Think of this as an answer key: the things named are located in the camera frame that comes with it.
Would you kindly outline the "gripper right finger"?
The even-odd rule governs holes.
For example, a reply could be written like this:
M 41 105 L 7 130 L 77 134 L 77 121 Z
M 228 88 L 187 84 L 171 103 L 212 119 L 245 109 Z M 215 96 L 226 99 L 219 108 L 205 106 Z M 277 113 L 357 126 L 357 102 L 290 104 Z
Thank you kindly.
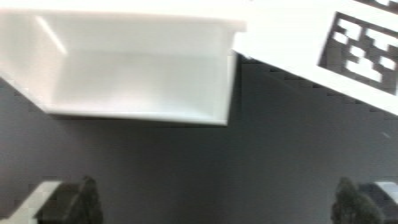
M 398 183 L 356 184 L 343 177 L 331 208 L 332 224 L 398 224 Z

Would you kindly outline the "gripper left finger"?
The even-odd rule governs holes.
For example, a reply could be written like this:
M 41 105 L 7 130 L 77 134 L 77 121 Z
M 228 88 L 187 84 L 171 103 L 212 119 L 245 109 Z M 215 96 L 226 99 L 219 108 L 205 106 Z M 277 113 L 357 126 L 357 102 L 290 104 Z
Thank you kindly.
M 62 183 L 36 213 L 38 224 L 103 224 L 96 180 Z

